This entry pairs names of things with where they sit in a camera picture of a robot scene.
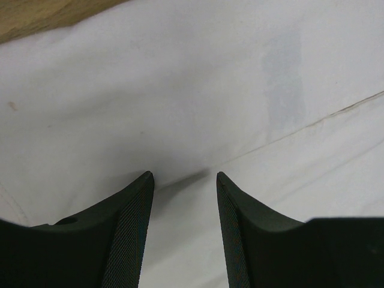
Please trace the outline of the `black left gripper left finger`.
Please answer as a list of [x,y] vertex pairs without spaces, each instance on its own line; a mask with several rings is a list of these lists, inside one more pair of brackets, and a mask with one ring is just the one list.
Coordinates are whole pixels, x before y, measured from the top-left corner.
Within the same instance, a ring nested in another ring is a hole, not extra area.
[[2,287],[137,287],[154,176],[49,225],[1,221]]

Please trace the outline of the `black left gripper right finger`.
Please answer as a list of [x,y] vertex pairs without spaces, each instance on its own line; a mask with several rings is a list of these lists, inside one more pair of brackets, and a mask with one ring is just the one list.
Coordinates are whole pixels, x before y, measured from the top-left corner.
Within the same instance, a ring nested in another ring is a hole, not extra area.
[[382,287],[383,218],[289,218],[217,175],[230,287]]

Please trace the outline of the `white t shirt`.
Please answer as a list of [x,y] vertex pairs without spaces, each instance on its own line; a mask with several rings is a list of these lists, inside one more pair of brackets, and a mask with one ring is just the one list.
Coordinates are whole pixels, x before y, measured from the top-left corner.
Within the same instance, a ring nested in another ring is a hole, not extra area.
[[382,1],[129,1],[1,46],[1,218],[145,171],[140,287],[227,287],[216,175],[299,221],[383,215]]

